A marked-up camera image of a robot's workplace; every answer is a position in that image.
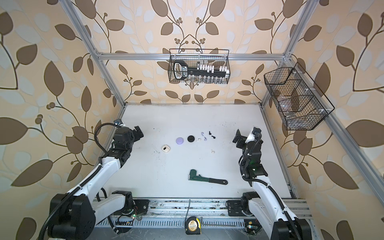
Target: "white table surface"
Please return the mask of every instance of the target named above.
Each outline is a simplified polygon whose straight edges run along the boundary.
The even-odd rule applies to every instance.
[[[238,160],[242,150],[232,140],[237,129],[247,136],[256,126],[262,130],[261,163],[272,186],[280,197],[291,198],[258,105],[128,105],[122,120],[131,129],[139,126],[144,137],[134,143],[131,157],[105,184],[108,193],[127,190],[133,197],[241,197],[253,189],[241,178]],[[194,142],[187,141],[189,135],[195,137]],[[178,137],[184,139],[183,144],[176,144]],[[161,150],[164,144],[170,146],[169,153]],[[191,169],[228,184],[190,181]]]

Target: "label on tape measure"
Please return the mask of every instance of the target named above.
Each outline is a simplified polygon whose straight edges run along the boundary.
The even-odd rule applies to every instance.
[[[197,230],[197,222],[195,220],[192,220],[188,223],[188,229],[191,231],[191,232],[194,232]]]

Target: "hanging basket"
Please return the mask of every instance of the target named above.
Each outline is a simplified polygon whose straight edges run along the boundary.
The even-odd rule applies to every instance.
[[[169,50],[168,77],[170,83],[228,84],[231,75],[229,50],[176,49]]]
[[[287,130],[313,130],[333,110],[334,106],[317,84],[308,86],[302,79],[302,67],[283,67],[264,74],[269,94]],[[314,92],[328,100],[324,106]]]

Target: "tape measure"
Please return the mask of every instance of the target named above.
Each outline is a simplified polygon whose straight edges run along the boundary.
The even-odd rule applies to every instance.
[[[185,222],[185,233],[188,235],[201,234],[201,224],[197,217],[190,217]]]

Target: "metal beam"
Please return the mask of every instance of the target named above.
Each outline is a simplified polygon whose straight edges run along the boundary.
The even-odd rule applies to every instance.
[[[85,47],[87,48],[87,51],[91,55],[91,58],[97,68],[101,71],[102,75],[105,78],[105,81],[107,82],[109,88],[111,89],[112,93],[116,97],[117,102],[121,105],[125,105],[125,101],[123,97],[120,94],[120,91],[118,90],[117,86],[115,85],[111,75],[109,74],[107,67],[103,63],[101,59],[98,58],[96,55],[96,48],[93,45],[93,42],[91,40],[91,37],[88,35],[87,30],[85,29],[83,23],[79,19],[79,16],[76,13],[76,10],[70,0],[60,0],[61,6],[63,7],[65,13],[68,15],[68,18],[71,20],[74,28],[76,29],[77,33],[79,33],[80,38],[82,39]]]
[[[200,54],[200,56],[210,56],[212,54]],[[96,56],[100,60],[169,60],[168,53],[98,53]],[[231,53],[228,59],[232,61],[282,61],[283,54],[252,54],[252,53]]]
[[[260,110],[262,112],[266,128],[268,129],[269,136],[271,137],[272,145],[273,145],[273,148],[275,149],[275,152],[276,152],[276,155],[277,155],[277,159],[279,160],[280,167],[281,167],[281,170],[283,172],[285,181],[287,181],[287,183],[289,183],[289,185],[291,187],[292,194],[293,194],[293,198],[296,199],[296,198],[299,197],[299,194],[297,193],[295,185],[293,184],[291,175],[288,172],[288,168],[287,168],[287,165],[285,164],[284,156],[283,156],[283,154],[282,154],[282,152],[280,150],[279,143],[277,142],[277,139],[275,138],[275,135],[273,134],[272,125],[271,125],[271,123],[268,120],[268,116],[266,115],[265,108],[263,108],[260,105]]]
[[[297,25],[292,33],[287,47],[285,48],[284,56],[290,56],[293,53],[293,50],[295,49],[295,46],[299,41],[301,34],[304,32],[304,29],[307,26],[307,23],[309,22],[318,4],[319,0],[307,0],[307,3],[304,6],[303,13],[299,21],[297,22]]]
[[[292,59],[285,61],[288,67],[293,67],[295,62]],[[298,72],[308,86],[313,86],[304,74]],[[316,91],[312,91],[315,97],[324,105],[327,106],[324,99]],[[344,125],[337,118],[335,112],[331,112],[324,118],[328,127],[331,129],[345,152],[348,154],[352,162],[355,164],[365,181],[371,187],[373,193],[379,199],[381,205],[384,207],[384,178],[377,171],[376,167],[372,164],[370,159],[366,156],[363,150],[357,145],[356,141],[349,134]]]

